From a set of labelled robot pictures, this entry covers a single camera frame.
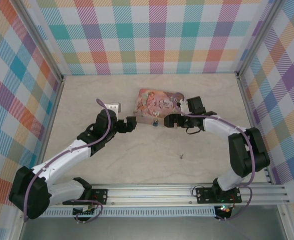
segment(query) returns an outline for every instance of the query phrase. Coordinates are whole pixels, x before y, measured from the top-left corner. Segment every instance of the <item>black mounting plate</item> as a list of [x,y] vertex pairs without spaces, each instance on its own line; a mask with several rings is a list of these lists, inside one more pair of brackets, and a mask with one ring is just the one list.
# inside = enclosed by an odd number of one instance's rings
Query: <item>black mounting plate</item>
[[231,195],[234,196],[236,204],[239,204],[242,202],[240,191],[238,188],[234,188],[229,191],[231,191],[229,197],[226,197],[222,201],[218,201],[215,198],[211,187],[198,187],[198,188],[196,188],[197,203],[198,204],[232,204],[233,199],[232,199]]
[[[89,200],[94,200],[100,202],[102,205],[107,204],[108,190],[107,189],[92,189],[91,197]],[[91,204],[91,202],[76,202],[76,201],[64,201],[63,205],[86,205]]]

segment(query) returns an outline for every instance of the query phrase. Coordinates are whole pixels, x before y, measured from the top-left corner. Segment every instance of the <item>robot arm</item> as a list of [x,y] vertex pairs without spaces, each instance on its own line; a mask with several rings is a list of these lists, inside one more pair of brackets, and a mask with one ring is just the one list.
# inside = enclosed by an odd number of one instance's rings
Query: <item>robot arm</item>
[[190,115],[210,117],[195,118],[171,114],[165,118],[166,127],[172,128],[174,125],[177,125],[177,127],[186,128],[187,130],[198,127],[199,131],[211,132],[229,143],[230,168],[224,175],[216,178],[212,186],[212,191],[218,202],[225,196],[229,197],[229,191],[236,188],[252,171],[252,161],[248,145],[238,129],[247,135],[252,146],[255,171],[258,172],[270,164],[266,147],[257,128],[245,129],[239,126],[234,128],[224,121],[220,121],[220,116],[215,112],[206,112],[199,96],[187,99],[187,101],[181,101],[179,105],[183,113],[191,112]]
[[79,177],[67,183],[54,183],[74,165],[102,149],[116,133],[128,133],[135,129],[137,122],[134,116],[127,117],[126,123],[124,120],[117,119],[118,110],[120,109],[119,104],[107,104],[106,106],[110,115],[111,127],[106,137],[100,142],[85,146],[106,134],[108,117],[105,110],[102,110],[97,115],[95,123],[89,125],[71,145],[61,152],[68,151],[68,153],[56,159],[47,168],[45,168],[45,165],[61,153],[40,165],[34,166],[32,169],[23,166],[17,171],[9,194],[9,200],[23,211],[27,187],[35,175],[40,170],[43,170],[33,182],[29,192],[27,216],[30,219],[39,217],[51,205],[72,199],[90,199],[92,195],[91,185]]

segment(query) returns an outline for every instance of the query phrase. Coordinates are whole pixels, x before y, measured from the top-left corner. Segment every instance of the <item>colorful plaid backdrop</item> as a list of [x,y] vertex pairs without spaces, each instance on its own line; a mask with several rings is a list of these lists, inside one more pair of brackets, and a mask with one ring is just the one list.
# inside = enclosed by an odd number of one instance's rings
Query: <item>colorful plaid backdrop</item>
[[57,86],[11,3],[0,0],[0,240],[13,224],[11,182],[38,157]]
[[73,75],[234,72],[268,11],[258,22],[268,0],[24,2],[61,70]]
[[276,182],[286,186],[294,213],[294,0],[285,3],[244,77]]

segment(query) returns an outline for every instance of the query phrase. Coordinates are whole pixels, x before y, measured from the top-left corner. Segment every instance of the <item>enclosure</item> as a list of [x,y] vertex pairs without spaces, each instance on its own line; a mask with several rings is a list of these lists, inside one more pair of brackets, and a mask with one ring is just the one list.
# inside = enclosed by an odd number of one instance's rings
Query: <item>enclosure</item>
[[[67,148],[102,110],[96,98],[133,116],[140,89],[200,96],[207,111],[259,129],[270,165],[250,184],[248,210],[222,223],[174,213],[215,211],[191,190],[230,168],[228,142],[138,123],[56,182],[108,189],[109,216],[76,224],[59,204],[23,223],[8,199],[16,171]],[[240,193],[242,210],[250,192]],[[31,236],[294,239],[294,0],[0,0],[0,240]]]

